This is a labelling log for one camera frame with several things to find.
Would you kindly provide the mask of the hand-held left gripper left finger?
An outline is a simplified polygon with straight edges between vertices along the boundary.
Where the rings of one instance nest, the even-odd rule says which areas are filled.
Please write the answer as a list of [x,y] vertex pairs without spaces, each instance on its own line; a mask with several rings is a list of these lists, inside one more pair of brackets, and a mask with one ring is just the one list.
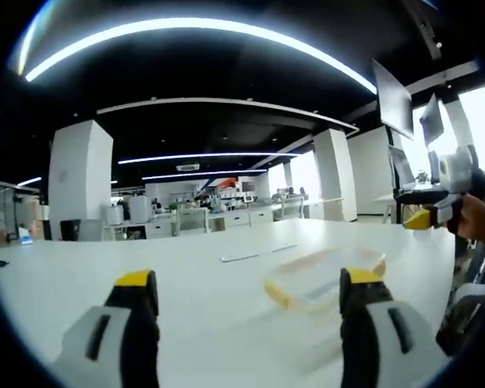
[[130,272],[63,335],[53,372],[64,387],[158,387],[159,340],[155,273]]

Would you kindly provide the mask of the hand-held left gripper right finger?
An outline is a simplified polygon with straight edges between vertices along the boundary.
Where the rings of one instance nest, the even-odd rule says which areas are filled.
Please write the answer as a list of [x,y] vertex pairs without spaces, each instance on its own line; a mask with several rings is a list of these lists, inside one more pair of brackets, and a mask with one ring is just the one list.
[[425,387],[448,363],[432,328],[372,271],[339,277],[342,387]]

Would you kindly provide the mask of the person's right hand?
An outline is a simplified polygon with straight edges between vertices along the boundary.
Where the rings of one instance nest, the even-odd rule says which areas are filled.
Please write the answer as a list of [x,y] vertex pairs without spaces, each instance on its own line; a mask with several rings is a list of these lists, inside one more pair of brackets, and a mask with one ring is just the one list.
[[469,194],[462,198],[457,234],[485,243],[485,204],[480,199]]

